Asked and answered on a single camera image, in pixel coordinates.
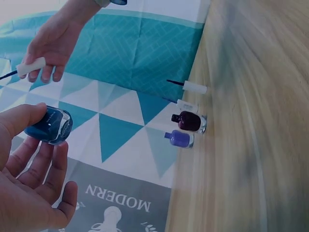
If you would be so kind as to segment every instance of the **herringbone pattern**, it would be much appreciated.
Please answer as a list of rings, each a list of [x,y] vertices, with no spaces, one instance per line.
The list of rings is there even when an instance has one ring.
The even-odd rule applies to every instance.
[[[22,51],[47,18],[20,19],[0,28],[0,44],[5,44],[0,56],[13,66],[21,62]],[[188,79],[201,34],[202,29],[174,23],[99,14],[83,29],[66,72],[176,101],[182,88],[166,79]]]

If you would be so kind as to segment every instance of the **dark red nail polish bottle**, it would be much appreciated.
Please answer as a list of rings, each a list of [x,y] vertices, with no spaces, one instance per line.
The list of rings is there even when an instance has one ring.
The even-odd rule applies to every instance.
[[[207,127],[207,118],[192,112],[182,111],[179,115],[172,115],[173,122],[177,122],[180,129],[203,134]]]

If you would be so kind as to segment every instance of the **wrist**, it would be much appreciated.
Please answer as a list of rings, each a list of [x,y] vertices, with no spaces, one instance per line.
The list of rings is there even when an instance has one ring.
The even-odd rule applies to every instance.
[[[95,0],[68,0],[57,14],[84,26],[100,9]]]

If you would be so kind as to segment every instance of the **teal triangle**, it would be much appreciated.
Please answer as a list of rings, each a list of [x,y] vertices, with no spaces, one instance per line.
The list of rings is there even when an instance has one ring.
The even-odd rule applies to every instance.
[[[47,97],[43,97],[37,94],[33,94],[33,93],[28,93],[26,96],[26,103],[27,104],[31,104],[31,105],[36,105],[38,103],[44,102],[46,105],[54,105],[57,100],[55,99],[51,99],[51,98],[47,98]]]
[[[176,162],[178,149],[172,146],[168,139],[164,138],[164,131],[148,127],[145,128],[156,168],[161,178],[171,165]]]
[[[7,62],[8,59],[0,58],[0,74],[4,71]]]
[[[120,98],[121,96],[125,95],[126,93],[130,92],[130,89],[122,88],[120,86],[114,86],[112,93],[109,95],[107,100],[105,102],[101,101],[101,105],[99,102],[99,106],[102,107],[100,109],[103,109],[104,107],[108,106],[110,103],[112,103],[114,100]]]
[[[115,87],[113,84],[98,82],[98,106],[100,111],[106,106]]]
[[[132,138],[143,126],[99,114],[102,162]]]
[[[11,60],[12,71],[15,69],[16,65],[17,65],[17,64],[20,64],[20,63],[21,63],[21,59],[12,59],[12,60]],[[8,84],[15,83],[15,82],[17,82],[17,81],[19,81],[19,80],[20,80],[19,76],[15,74],[15,75],[13,75],[13,76],[11,77],[11,80],[9,81]]]
[[[65,102],[59,102],[59,109],[68,111],[73,119],[72,131],[80,125],[90,120],[97,112],[87,110],[76,105],[71,105]]]
[[[38,87],[47,85],[47,83],[43,83],[43,82],[41,81],[41,74],[42,74],[42,70],[40,71],[40,73],[39,73],[39,75],[38,75],[38,79],[31,85],[29,92],[30,92],[31,90],[35,89],[35,88],[38,88]]]
[[[145,125],[170,103],[168,100],[148,94],[138,92],[137,95],[140,100],[140,108]]]
[[[79,77],[71,73],[65,73],[63,76],[63,88],[60,93],[60,99],[68,96],[71,93],[81,90],[89,85],[93,80],[90,78]]]
[[[14,104],[15,101],[26,94],[26,92],[13,88],[3,88],[2,94],[0,96],[0,111],[10,107],[12,104]]]

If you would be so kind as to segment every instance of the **nail polish bottle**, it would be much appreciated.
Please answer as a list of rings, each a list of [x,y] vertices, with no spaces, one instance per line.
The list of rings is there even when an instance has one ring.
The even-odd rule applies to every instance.
[[[194,143],[194,135],[173,130],[172,133],[165,133],[164,138],[169,139],[170,144],[182,148],[192,148]]]
[[[179,115],[172,115],[173,122],[185,131],[194,131],[203,134],[207,127],[207,118],[188,111],[182,111]]]
[[[69,112],[47,106],[47,111],[42,120],[24,132],[42,142],[57,145],[67,139],[71,133],[73,120]]]
[[[181,110],[181,111],[190,111],[192,113],[197,113],[198,112],[198,106],[191,104],[189,102],[183,101],[178,99],[177,100],[177,107]]]

